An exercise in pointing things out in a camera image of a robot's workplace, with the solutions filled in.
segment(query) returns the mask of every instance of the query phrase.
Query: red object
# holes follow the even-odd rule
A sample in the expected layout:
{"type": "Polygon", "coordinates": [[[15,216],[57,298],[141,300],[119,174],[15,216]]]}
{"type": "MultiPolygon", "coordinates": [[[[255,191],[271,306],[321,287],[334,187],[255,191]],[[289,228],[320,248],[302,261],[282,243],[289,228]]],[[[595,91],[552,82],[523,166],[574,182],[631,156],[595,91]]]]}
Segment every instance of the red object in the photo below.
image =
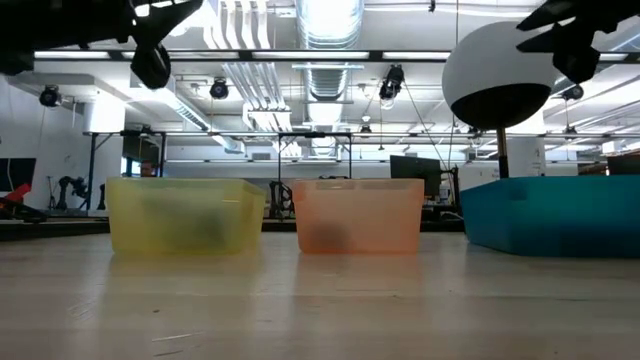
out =
{"type": "Polygon", "coordinates": [[[19,186],[13,192],[9,193],[9,195],[4,198],[13,202],[21,203],[24,199],[24,196],[31,192],[31,185],[24,184],[19,186]]]}

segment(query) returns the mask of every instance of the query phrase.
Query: white spherical lamp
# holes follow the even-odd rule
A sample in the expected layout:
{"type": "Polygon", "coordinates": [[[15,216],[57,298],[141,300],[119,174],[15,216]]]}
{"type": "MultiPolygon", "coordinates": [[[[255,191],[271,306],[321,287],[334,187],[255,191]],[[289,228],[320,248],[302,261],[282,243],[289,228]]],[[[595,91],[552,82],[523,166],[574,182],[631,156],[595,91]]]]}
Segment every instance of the white spherical lamp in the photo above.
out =
{"type": "Polygon", "coordinates": [[[442,75],[444,98],[463,122],[482,130],[517,125],[542,108],[557,77],[552,54],[521,53],[537,35],[517,22],[484,26],[451,53],[442,75]]]}

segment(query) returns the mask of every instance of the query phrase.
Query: ceiling duct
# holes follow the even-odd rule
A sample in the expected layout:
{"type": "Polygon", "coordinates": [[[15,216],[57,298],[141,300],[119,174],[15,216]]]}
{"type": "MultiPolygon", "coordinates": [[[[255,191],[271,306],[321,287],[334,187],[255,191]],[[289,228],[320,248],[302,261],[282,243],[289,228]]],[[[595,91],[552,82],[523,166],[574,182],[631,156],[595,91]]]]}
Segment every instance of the ceiling duct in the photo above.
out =
{"type": "MultiPolygon", "coordinates": [[[[355,47],[360,36],[364,0],[298,0],[296,12],[298,35],[305,49],[348,50],[355,47]]],[[[313,122],[333,125],[340,121],[342,104],[336,102],[345,95],[349,76],[348,69],[305,71],[309,100],[315,102],[308,106],[313,122]]],[[[329,155],[325,151],[318,155],[329,155]]]]}
{"type": "MultiPolygon", "coordinates": [[[[132,74],[131,86],[142,87],[140,80],[132,74]]],[[[169,78],[167,86],[158,90],[149,90],[152,99],[164,103],[169,106],[181,118],[191,123],[203,132],[217,132],[221,129],[213,127],[211,120],[205,114],[200,112],[197,107],[192,105],[189,100],[178,95],[176,91],[176,81],[173,76],[169,78]]],[[[220,145],[224,146],[224,151],[228,154],[244,154],[246,146],[243,142],[233,140],[227,136],[213,135],[211,136],[220,145]]]]}

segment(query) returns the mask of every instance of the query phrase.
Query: wooden table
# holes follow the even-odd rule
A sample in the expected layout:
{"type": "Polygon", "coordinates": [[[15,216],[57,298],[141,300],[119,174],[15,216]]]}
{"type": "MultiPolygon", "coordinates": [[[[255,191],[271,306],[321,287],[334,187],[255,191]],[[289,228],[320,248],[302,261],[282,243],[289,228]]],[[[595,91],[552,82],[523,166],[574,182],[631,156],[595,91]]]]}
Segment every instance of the wooden table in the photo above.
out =
{"type": "Polygon", "coordinates": [[[0,243],[0,359],[633,359],[640,262],[423,234],[418,256],[113,256],[108,235],[0,243]]]}

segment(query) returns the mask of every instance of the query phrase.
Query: translucent container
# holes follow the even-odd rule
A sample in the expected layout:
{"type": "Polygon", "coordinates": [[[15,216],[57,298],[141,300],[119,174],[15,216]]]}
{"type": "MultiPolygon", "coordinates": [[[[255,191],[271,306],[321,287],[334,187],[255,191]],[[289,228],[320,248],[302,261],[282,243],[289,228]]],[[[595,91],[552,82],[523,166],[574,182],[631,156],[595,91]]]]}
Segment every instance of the translucent container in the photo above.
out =
{"type": "Polygon", "coordinates": [[[473,244],[524,256],[640,257],[640,176],[503,179],[461,193],[473,244]]]}
{"type": "Polygon", "coordinates": [[[262,231],[265,194],[244,180],[110,178],[106,196],[117,254],[234,254],[262,231]]]}
{"type": "Polygon", "coordinates": [[[423,180],[298,180],[293,200],[304,253],[418,251],[423,180]]]}

